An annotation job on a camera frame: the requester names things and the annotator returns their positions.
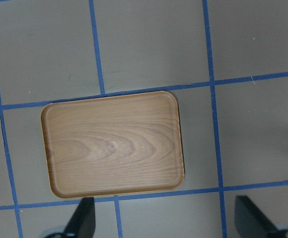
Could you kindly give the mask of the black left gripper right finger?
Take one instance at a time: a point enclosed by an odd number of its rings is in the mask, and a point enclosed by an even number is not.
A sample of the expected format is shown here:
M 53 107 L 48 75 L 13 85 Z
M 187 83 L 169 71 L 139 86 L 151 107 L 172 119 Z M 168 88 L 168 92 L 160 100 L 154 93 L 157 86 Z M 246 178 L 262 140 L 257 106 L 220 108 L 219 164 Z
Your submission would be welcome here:
M 235 198 L 234 224 L 241 238 L 272 238 L 277 227 L 246 195 Z

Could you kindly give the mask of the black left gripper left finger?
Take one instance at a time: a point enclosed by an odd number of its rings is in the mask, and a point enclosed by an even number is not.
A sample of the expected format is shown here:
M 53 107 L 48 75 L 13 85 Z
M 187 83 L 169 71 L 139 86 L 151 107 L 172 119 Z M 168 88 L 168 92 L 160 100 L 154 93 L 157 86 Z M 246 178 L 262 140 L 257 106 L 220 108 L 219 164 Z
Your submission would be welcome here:
M 93 197 L 83 198 L 63 231 L 64 238 L 92 238 L 95 233 L 95 202 Z

